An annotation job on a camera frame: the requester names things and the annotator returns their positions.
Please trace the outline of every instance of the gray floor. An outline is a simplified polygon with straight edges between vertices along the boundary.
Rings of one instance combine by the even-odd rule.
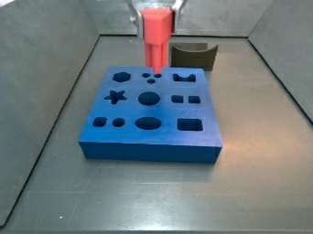
[[[215,165],[85,160],[80,127],[107,66],[142,65],[135,37],[101,37],[4,230],[310,230],[313,131],[246,39],[207,73]]]

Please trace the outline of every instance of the shape sorter board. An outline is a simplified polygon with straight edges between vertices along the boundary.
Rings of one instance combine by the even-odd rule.
[[[215,163],[222,141],[203,70],[108,67],[77,141],[87,158]]]

